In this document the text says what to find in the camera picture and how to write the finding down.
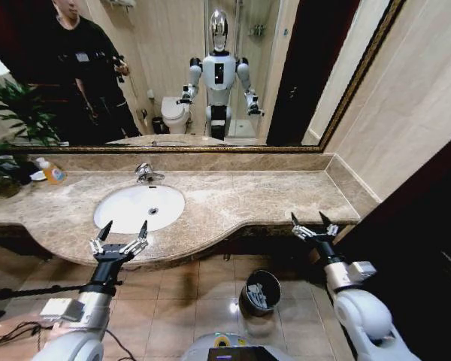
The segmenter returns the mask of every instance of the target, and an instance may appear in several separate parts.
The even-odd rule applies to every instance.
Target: dark wooden door
[[[389,307],[402,338],[421,360],[451,359],[451,142],[337,250],[349,261],[373,263],[378,273],[364,288]]]
[[[339,55],[359,0],[301,0],[268,145],[299,145]]]

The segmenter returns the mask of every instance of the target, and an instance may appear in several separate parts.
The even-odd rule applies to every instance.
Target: soap dispenser
[[[44,171],[45,177],[51,184],[61,184],[66,178],[66,174],[59,167],[52,162],[45,160],[45,158],[37,158],[38,166]]]

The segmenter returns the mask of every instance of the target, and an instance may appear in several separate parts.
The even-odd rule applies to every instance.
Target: trash can
[[[249,286],[260,285],[262,293],[265,296],[264,304],[260,305],[254,297],[247,292]],[[255,270],[246,281],[242,288],[239,302],[245,311],[253,316],[263,316],[274,311],[274,307],[280,300],[280,284],[277,278],[263,269]]]
[[[165,125],[162,117],[154,117],[152,119],[152,128],[156,134],[168,134],[168,127]]]

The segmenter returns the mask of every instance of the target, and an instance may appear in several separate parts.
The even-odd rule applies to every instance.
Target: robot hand
[[[251,114],[260,114],[264,115],[264,111],[262,109],[259,109],[259,97],[254,93],[253,90],[244,93],[244,96],[246,97],[246,103],[247,103],[247,115]]]
[[[192,99],[197,94],[197,87],[193,85],[184,85],[182,91],[182,98],[176,101],[177,104],[192,104]]]

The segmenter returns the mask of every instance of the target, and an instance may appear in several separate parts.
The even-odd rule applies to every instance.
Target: white sink basin
[[[182,194],[173,188],[133,186],[107,196],[96,208],[93,220],[99,228],[112,220],[112,233],[131,235],[141,230],[145,220],[148,231],[172,224],[180,217],[184,206]]]

